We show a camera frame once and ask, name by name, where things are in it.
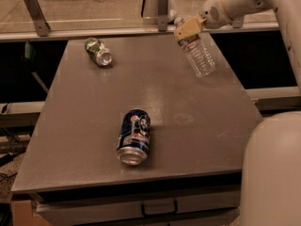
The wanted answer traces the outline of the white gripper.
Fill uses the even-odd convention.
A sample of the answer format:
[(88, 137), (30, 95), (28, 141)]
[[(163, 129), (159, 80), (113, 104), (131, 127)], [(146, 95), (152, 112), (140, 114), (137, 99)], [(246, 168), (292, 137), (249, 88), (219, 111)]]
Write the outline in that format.
[(177, 40), (187, 39), (200, 33), (203, 27), (217, 29), (227, 24), (233, 24), (239, 18), (237, 0), (207, 0), (195, 16), (185, 21), (182, 17), (175, 19), (174, 36)]

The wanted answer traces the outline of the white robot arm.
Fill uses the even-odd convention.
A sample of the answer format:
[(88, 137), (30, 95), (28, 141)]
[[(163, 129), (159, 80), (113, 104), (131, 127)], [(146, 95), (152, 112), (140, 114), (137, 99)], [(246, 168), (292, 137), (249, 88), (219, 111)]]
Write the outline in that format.
[[(301, 89), (301, 0), (207, 0), (178, 40), (271, 9)], [(272, 110), (253, 130), (242, 167), (239, 226), (301, 226), (301, 111)]]

